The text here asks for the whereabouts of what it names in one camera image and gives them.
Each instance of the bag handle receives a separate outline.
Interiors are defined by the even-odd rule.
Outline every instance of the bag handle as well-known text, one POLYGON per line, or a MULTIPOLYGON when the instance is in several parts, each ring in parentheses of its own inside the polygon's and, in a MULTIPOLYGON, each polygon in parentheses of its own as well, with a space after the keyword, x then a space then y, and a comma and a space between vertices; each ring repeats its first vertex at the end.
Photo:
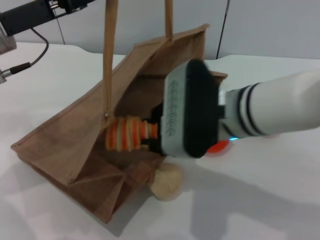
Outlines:
MULTIPOLYGON (((173 40, 173 0, 165 2, 165 37, 173 40)), ((104 113, 112 110, 112 63, 114 57, 118 0, 106 0, 103 43, 103 107, 104 113)))

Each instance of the wooden ball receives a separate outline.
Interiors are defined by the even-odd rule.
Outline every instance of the wooden ball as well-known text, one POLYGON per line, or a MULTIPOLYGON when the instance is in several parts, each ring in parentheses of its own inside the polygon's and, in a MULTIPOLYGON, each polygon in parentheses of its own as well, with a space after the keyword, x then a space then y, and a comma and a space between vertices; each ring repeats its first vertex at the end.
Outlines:
POLYGON ((149 184, 149 187, 159 200, 170 200, 179 194, 182 184, 181 168, 172 163, 163 163, 155 171, 154 181, 149 184))

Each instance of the cardboard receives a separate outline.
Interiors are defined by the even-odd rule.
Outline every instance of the cardboard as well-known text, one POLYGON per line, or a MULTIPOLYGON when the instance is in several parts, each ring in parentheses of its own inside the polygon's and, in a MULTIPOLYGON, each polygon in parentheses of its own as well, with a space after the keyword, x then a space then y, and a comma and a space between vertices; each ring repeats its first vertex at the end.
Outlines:
MULTIPOLYGON (((114 116, 149 117, 163 101, 166 75, 190 59, 203 59, 208 27, 172 34, 172 0, 165 0, 165 36, 136 44, 112 71, 117 8, 118 0, 106 1, 103 80, 11 146, 22 161, 105 223, 152 181, 164 159, 143 149, 106 151, 105 129, 114 116)), ((213 74, 221 80, 227 76, 213 74)))

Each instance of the table surface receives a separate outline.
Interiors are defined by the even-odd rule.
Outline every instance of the table surface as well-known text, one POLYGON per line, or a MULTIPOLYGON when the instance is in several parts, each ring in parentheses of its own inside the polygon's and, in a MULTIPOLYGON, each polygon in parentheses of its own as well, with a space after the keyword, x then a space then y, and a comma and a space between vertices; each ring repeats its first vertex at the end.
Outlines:
MULTIPOLYGON (((40 43, 0 56, 6 69, 32 61, 40 43)), ((114 65, 124 56, 115 55, 114 65)), ((102 54, 50 45, 32 68, 0 85, 0 238, 24 240, 318 240, 320 129, 238 139, 223 154, 167 158, 184 170, 182 194, 137 194, 103 225, 22 163, 10 145, 102 78, 102 54)), ((208 60, 226 90, 320 68, 320 60, 231 55, 208 60)))

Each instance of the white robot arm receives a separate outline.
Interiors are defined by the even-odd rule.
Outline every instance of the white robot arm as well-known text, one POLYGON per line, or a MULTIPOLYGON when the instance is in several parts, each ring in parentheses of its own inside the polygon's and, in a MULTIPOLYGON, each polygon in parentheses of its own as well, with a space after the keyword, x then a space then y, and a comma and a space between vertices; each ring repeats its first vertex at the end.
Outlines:
POLYGON ((165 80, 161 149, 200 158, 220 140, 320 126, 320 71, 299 73, 223 92, 200 60, 165 80))

